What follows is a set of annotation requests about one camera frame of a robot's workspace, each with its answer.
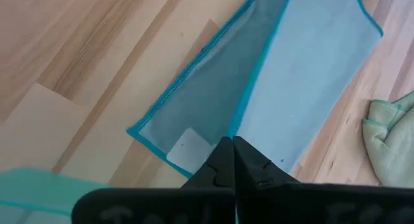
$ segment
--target cloth fold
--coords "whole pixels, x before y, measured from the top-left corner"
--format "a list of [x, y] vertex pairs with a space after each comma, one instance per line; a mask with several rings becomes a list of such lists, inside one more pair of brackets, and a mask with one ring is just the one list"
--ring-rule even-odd
[[414, 92], [397, 100], [373, 100], [362, 133], [369, 159], [385, 186], [414, 187]]

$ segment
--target black plastic part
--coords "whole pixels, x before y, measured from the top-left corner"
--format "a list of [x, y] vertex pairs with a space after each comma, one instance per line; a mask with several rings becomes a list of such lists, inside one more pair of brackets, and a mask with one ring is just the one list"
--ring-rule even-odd
[[271, 188], [285, 183], [298, 183], [295, 178], [280, 170], [271, 160], [241, 137], [234, 137], [233, 143], [236, 164], [239, 165], [237, 169], [243, 173], [239, 174], [237, 178], [240, 176], [248, 177], [247, 179], [254, 184], [255, 189]]
[[100, 189], [82, 197], [72, 223], [233, 223], [234, 191], [204, 189]]
[[414, 223], [414, 190], [301, 184], [241, 137], [221, 139], [180, 189], [103, 189], [74, 224]]

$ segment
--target teal object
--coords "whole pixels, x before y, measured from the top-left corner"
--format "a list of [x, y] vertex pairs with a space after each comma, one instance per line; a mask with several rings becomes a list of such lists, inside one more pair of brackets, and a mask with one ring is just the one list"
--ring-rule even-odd
[[81, 181], [34, 168], [0, 174], [2, 223], [70, 223], [74, 204], [81, 196], [107, 185]]
[[414, 188], [414, 92], [395, 102], [373, 100], [362, 135], [371, 164], [384, 186]]
[[361, 0], [246, 0], [127, 132], [187, 177], [225, 135], [289, 173], [382, 35]]

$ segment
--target light blue cloth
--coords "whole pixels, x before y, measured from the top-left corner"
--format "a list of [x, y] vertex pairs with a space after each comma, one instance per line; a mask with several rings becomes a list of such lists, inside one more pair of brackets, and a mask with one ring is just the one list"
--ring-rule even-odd
[[381, 36], [361, 0], [247, 0], [127, 132], [188, 177], [224, 135], [290, 172]]

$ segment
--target white tag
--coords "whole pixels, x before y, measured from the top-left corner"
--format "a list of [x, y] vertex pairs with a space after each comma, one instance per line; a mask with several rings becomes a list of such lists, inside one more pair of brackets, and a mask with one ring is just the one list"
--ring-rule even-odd
[[167, 160], [194, 174], [213, 150], [213, 146], [188, 128], [167, 154]]

